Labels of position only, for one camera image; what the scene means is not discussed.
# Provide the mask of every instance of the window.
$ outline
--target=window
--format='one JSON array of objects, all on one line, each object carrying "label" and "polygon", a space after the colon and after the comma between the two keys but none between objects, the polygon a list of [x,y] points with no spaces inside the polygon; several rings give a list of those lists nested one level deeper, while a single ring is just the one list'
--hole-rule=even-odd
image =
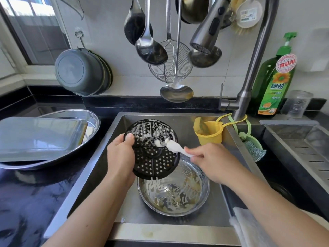
[{"label": "window", "polygon": [[29,65],[54,65],[70,48],[50,0],[0,0],[0,13]]}]

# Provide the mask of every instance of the oval stainless steel tray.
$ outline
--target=oval stainless steel tray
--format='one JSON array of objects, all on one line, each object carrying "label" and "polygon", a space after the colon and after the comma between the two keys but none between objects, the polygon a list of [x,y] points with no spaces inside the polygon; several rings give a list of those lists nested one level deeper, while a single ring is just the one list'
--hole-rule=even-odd
[{"label": "oval stainless steel tray", "polygon": [[65,157],[72,154],[74,151],[80,149],[83,145],[85,145],[98,131],[100,127],[100,119],[96,114],[91,111],[83,110],[83,109],[69,109],[57,111],[45,115],[39,116],[39,118],[54,118],[54,119],[79,119],[85,120],[88,122],[88,126],[86,132],[84,134],[84,138],[82,140],[81,145],[77,146],[75,149],[70,151],[69,153],[62,155],[56,159],[45,160],[42,162],[11,162],[9,163],[0,163],[0,168],[9,169],[9,170],[37,170],[42,169],[48,166],[55,165],[60,161],[64,160]]},{"label": "oval stainless steel tray", "polygon": [[189,158],[180,156],[178,166],[167,177],[137,179],[138,191],[144,202],[165,216],[181,217],[195,212],[203,206],[210,192],[210,182],[204,172]]}]

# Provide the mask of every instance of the person's right arm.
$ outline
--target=person's right arm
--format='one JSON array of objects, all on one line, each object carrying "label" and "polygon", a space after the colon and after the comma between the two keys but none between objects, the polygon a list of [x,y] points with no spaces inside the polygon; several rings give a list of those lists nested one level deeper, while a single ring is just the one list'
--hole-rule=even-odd
[{"label": "person's right arm", "polygon": [[221,144],[188,149],[214,182],[231,188],[280,247],[329,246],[329,231],[253,175]]}]

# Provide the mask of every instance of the person's left arm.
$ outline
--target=person's left arm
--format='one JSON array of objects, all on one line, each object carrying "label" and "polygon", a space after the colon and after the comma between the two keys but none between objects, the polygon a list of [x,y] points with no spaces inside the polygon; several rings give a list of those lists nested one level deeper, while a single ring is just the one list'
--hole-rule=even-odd
[{"label": "person's left arm", "polygon": [[135,180],[134,136],[119,135],[108,145],[108,171],[102,182],[79,205],[42,247],[103,247],[128,189]]}]

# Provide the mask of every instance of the red and white round sticker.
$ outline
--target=red and white round sticker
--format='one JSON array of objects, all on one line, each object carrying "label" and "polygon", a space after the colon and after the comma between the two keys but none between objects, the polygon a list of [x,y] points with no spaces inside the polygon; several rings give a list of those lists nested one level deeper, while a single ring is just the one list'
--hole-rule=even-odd
[{"label": "red and white round sticker", "polygon": [[294,69],[297,64],[297,57],[294,54],[282,56],[276,63],[276,70],[279,73],[285,74]]}]

